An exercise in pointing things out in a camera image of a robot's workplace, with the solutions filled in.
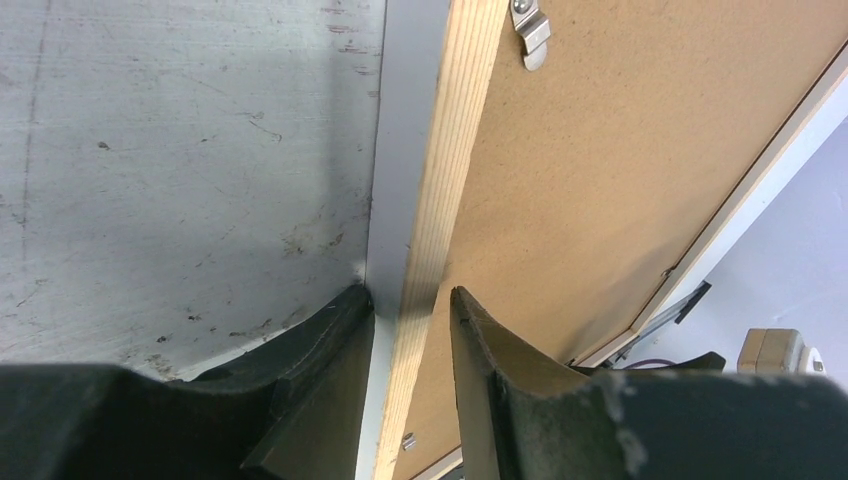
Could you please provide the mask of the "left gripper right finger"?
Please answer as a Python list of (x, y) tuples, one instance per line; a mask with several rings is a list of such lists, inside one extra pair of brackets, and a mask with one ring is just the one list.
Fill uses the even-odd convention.
[(817, 375), (575, 370), (465, 288), (450, 332), (468, 479), (843, 479), (847, 396)]

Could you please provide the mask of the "white wooden picture frame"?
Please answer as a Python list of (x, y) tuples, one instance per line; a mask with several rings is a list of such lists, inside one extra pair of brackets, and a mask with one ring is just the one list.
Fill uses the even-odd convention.
[(377, 479), (383, 433), (403, 404), (392, 386), (430, 328), (503, 25), (522, 65), (538, 70), (552, 34), (542, 2), (387, 4), (365, 273), (378, 334), (360, 479)]

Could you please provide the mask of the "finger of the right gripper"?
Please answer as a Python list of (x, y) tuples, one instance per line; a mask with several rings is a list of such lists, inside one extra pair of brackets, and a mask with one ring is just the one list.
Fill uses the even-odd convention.
[(597, 367), (585, 367), (569, 365), (569, 368), (577, 373), (599, 373), (607, 370), (682, 370), (682, 371), (711, 371), (721, 372), (726, 366), (726, 358), (715, 351), (708, 351), (700, 356), (683, 362), (672, 362), (666, 359), (646, 359), (634, 362), (624, 367), (615, 367), (609, 362)]

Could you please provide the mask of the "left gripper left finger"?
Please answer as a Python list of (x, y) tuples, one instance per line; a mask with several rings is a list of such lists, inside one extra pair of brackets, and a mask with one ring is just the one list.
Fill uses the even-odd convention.
[(375, 330), (356, 284), (191, 381), (107, 364), (1, 368), (5, 479), (351, 479)]

